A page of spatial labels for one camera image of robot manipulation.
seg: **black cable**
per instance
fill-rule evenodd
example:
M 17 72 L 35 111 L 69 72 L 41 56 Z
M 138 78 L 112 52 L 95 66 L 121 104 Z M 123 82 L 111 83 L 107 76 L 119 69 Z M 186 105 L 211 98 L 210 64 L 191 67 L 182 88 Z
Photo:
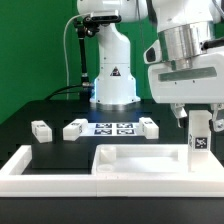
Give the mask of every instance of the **black cable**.
M 69 90 L 69 89 L 72 89 L 72 88 L 79 88 L 79 87 L 82 87 L 82 85 L 71 85 L 71 86 L 66 86 L 66 87 L 60 88 L 60 89 L 54 91 L 53 93 L 51 93 L 49 96 L 47 96 L 45 98 L 45 100 L 49 100 L 52 96 L 57 95 L 58 93 L 60 93 L 64 90 Z
M 76 91 L 76 92 L 59 92 L 59 93 L 54 93 L 49 95 L 48 97 L 45 98 L 45 100 L 50 100 L 53 96 L 56 95 L 62 95 L 62 94 L 72 94 L 72 93 L 79 93 L 80 91 Z

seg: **white block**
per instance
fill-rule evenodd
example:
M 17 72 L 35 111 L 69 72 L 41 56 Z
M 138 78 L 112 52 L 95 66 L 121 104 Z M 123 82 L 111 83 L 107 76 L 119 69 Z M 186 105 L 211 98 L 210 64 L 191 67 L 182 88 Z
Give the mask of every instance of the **white block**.
M 31 122 L 32 133 L 40 143 L 52 142 L 52 130 L 44 121 Z
M 141 117 L 139 119 L 139 129 L 144 133 L 147 139 L 159 138 L 159 127 L 150 117 Z
M 87 119 L 76 119 L 63 128 L 63 139 L 65 141 L 75 141 L 82 132 L 88 129 Z

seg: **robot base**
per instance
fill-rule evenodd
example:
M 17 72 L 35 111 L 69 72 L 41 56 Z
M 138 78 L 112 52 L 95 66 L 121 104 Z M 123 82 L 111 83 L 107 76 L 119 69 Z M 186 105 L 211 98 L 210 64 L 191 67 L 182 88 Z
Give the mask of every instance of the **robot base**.
M 90 101 L 90 106 L 93 109 L 105 110 L 105 111 L 125 111 L 130 109 L 139 108 L 141 100 L 128 104 L 101 104 Z

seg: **black tabletop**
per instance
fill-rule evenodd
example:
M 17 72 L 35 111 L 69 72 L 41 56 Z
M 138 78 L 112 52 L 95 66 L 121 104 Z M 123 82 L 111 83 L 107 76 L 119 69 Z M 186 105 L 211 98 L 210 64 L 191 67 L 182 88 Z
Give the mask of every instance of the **black tabletop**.
M 207 105 L 187 105 L 189 110 Z M 62 129 L 78 118 L 89 123 L 138 122 L 150 117 L 159 126 L 159 139 L 144 136 L 80 137 L 65 142 Z M 53 142 L 40 144 L 31 122 L 44 120 L 53 130 Z M 32 145 L 33 159 L 26 174 L 89 174 L 99 144 L 187 144 L 187 122 L 179 128 L 169 105 L 142 100 L 126 111 L 92 109 L 81 101 L 32 101 L 0 125 L 0 167 L 21 145 Z M 223 133 L 212 134 L 211 150 L 222 162 Z M 224 223 L 222 198 L 0 198 L 0 223 Z

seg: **metal bracket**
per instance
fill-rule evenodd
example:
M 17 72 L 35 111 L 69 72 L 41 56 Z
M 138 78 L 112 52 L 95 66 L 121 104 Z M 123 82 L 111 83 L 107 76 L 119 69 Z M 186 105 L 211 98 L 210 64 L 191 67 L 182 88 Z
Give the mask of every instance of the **metal bracket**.
M 224 104 L 223 103 L 211 104 L 211 109 L 213 110 L 212 129 L 215 132 L 223 131 L 224 130 Z

